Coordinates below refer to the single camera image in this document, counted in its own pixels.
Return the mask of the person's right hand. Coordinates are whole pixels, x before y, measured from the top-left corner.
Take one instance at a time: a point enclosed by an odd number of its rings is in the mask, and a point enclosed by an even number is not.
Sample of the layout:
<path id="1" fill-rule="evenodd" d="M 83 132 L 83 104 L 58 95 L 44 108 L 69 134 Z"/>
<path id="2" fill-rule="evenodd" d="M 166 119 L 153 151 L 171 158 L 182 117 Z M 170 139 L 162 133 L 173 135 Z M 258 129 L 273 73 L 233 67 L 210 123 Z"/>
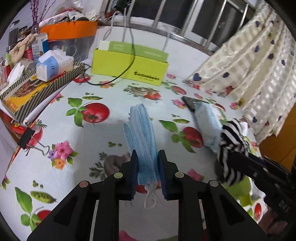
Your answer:
<path id="1" fill-rule="evenodd" d="M 263 214 L 262 219 L 258 225 L 266 234 L 279 235 L 287 226 L 286 221 L 276 221 L 278 214 L 274 212 L 270 207 Z"/>

